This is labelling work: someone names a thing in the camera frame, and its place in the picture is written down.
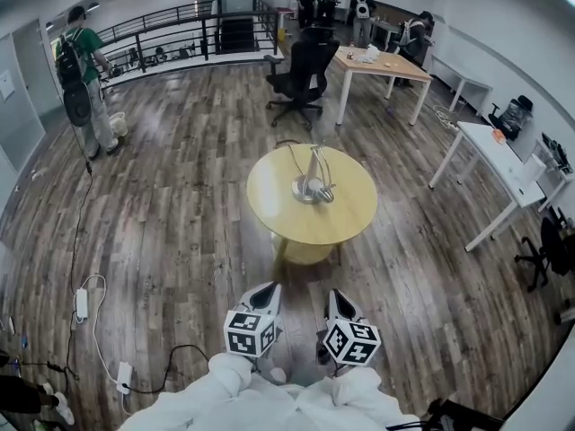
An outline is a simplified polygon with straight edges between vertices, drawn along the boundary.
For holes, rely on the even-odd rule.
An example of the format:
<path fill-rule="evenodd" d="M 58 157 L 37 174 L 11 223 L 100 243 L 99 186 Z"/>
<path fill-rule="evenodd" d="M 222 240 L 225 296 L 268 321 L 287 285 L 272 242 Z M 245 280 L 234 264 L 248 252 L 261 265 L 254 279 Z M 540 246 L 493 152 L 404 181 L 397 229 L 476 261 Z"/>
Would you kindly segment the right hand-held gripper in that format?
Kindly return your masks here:
<path fill-rule="evenodd" d="M 381 346 L 377 327 L 347 295 L 332 289 L 326 310 L 327 334 L 323 344 L 338 365 L 366 366 Z"/>

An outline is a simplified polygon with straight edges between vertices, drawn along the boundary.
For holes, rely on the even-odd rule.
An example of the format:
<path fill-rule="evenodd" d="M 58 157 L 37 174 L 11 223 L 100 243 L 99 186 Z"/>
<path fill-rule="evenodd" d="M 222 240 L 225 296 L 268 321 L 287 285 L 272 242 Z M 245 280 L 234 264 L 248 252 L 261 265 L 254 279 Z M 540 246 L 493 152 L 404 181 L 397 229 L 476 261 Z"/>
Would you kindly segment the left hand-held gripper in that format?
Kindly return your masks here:
<path fill-rule="evenodd" d="M 228 311 L 224 323 L 228 353 L 259 358 L 268 352 L 279 336 L 281 294 L 282 285 L 270 281 L 242 295 L 238 311 Z"/>

